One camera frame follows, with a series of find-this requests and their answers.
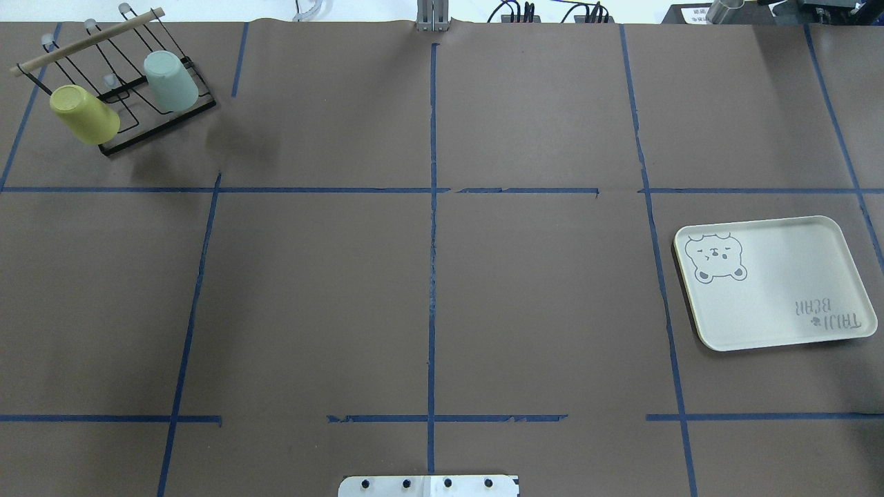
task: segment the silver cylinder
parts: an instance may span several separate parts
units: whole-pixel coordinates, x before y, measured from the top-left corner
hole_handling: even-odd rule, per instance
[[[713,24],[727,24],[745,4],[746,0],[714,0],[706,13],[706,20]]]

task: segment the wooden dowel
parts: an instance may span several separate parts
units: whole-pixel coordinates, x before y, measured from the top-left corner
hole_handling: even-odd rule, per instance
[[[69,57],[80,50],[87,49],[92,45],[96,45],[99,42],[103,42],[108,38],[112,38],[118,34],[123,34],[126,31],[133,29],[138,26],[144,26],[148,22],[153,19],[161,18],[165,15],[163,9],[157,7],[150,12],[143,13],[140,16],[133,17],[127,21],[121,22],[119,24],[115,24],[103,31],[99,31],[88,38],[83,38],[82,40],[78,40],[77,42],[71,43],[70,45],[65,45],[64,47],[53,50],[48,54],[43,54],[37,58],[28,60],[27,62],[20,64],[21,71],[17,66],[13,66],[9,68],[9,72],[12,73],[13,76],[19,77],[22,74],[22,71],[26,73],[30,73],[45,65],[52,64],[57,60],[60,60],[65,57]]]

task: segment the light green cup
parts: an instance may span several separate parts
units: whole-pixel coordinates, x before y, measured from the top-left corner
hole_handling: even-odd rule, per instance
[[[164,111],[184,111],[199,97],[194,79],[178,56],[169,51],[151,52],[144,59],[144,75],[148,77],[156,105]]]
[[[119,131],[119,115],[77,85],[64,85],[52,92],[50,108],[88,145],[110,141]]]

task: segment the table surface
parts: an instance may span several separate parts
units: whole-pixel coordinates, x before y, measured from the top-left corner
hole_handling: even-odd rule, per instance
[[[884,31],[169,29],[218,106],[111,158],[0,80],[0,494],[884,494],[884,335],[713,352],[671,249],[829,216],[884,309]]]

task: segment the metal bracket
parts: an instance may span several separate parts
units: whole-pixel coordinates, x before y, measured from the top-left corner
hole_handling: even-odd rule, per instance
[[[417,0],[418,31],[448,31],[448,0]]]
[[[509,23],[510,22],[509,14],[500,14],[500,22]],[[522,22],[523,24],[528,23],[528,16],[525,16],[525,15],[520,16],[518,22]],[[535,14],[535,15],[531,16],[531,22],[543,22],[543,21],[540,20],[540,16]]]
[[[584,23],[585,20],[586,20],[586,16],[574,16],[574,22],[576,24],[585,24]],[[607,24],[613,24],[613,23],[614,23],[613,16],[608,16]],[[597,22],[591,22],[589,24],[605,24],[605,23],[597,21]]]
[[[349,477],[338,497],[519,497],[519,477],[507,475]]]

